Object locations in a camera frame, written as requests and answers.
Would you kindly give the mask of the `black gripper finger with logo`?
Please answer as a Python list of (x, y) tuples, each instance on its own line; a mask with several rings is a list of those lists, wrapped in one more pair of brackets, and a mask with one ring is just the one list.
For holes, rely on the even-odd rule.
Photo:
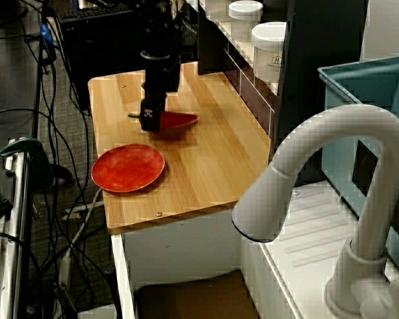
[(144, 131), (159, 131), (167, 94), (146, 95), (140, 104), (140, 123)]

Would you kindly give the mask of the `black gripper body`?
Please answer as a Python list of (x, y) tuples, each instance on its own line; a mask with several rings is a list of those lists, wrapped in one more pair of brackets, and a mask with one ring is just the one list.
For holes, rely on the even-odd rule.
[(179, 54), (150, 55), (142, 51), (145, 62), (145, 98), (156, 98), (168, 92), (177, 92), (180, 84), (181, 58)]

